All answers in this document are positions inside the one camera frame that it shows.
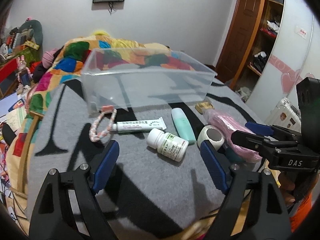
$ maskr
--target blue rubber pad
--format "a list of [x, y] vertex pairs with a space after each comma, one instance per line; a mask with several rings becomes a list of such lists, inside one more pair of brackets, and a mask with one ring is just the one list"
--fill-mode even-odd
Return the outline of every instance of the blue rubber pad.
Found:
[[96, 194], [106, 186], [113, 167], [115, 166], [119, 157], [119, 151], [119, 144], [114, 141], [99, 168], [97, 169], [97, 172], [95, 173], [94, 185], [92, 189]]
[[200, 145], [200, 155], [216, 188], [221, 190], [223, 194], [228, 193], [229, 185], [227, 184], [226, 173], [206, 141], [203, 141]]
[[263, 136], [271, 136], [273, 135], [273, 130], [268, 125], [263, 125], [254, 122], [247, 122], [245, 127], [254, 132], [255, 134], [260, 134]]

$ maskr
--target white pill bottle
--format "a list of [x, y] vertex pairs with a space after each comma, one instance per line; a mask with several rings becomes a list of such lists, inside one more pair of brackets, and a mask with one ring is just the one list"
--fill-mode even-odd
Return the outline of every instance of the white pill bottle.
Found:
[[147, 145], [156, 149], [158, 153], [180, 162], [189, 142], [172, 134], [153, 128], [147, 138]]

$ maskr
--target blue gripper pad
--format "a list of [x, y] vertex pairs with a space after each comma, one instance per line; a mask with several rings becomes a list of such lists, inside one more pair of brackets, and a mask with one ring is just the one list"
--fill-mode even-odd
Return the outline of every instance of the blue gripper pad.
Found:
[[118, 142], [111, 140], [110, 143], [101, 153], [105, 156], [102, 159], [98, 168], [96, 169], [96, 172], [94, 172], [94, 184], [92, 190], [96, 194], [106, 186], [106, 183], [113, 170], [113, 167], [115, 166], [116, 161], [119, 157], [120, 148]]
[[264, 124], [259, 124], [255, 122], [247, 122], [245, 127], [254, 132], [255, 134], [260, 134], [263, 136], [271, 136], [273, 135], [273, 129]]
[[232, 181], [228, 159], [218, 153], [209, 140], [201, 143], [200, 155], [216, 188], [227, 194]]

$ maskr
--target metal screw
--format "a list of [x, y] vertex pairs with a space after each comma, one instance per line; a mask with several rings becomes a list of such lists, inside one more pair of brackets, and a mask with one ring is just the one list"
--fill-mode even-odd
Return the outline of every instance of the metal screw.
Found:
[[49, 170], [49, 174], [50, 174], [50, 175], [54, 175], [54, 174], [56, 174], [56, 172], [57, 172], [56, 169], [51, 169], [51, 170]]
[[240, 166], [239, 166], [238, 164], [236, 164], [236, 163], [231, 164], [230, 167], [231, 167], [231, 169], [233, 169], [234, 171], [237, 171], [237, 170], [240, 169]]
[[271, 171], [269, 169], [264, 169], [263, 170], [263, 173], [266, 174], [266, 175], [270, 175], [271, 174]]
[[85, 171], [88, 167], [89, 167], [88, 163], [82, 163], [80, 165], [80, 169], [83, 170], [83, 171]]

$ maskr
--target door panel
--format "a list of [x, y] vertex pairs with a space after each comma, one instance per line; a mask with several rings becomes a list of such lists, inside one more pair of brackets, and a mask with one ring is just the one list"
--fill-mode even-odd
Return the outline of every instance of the door panel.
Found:
[[241, 63], [256, 22], [260, 0], [238, 0], [231, 29], [218, 64], [217, 78], [222, 82], [232, 79]]

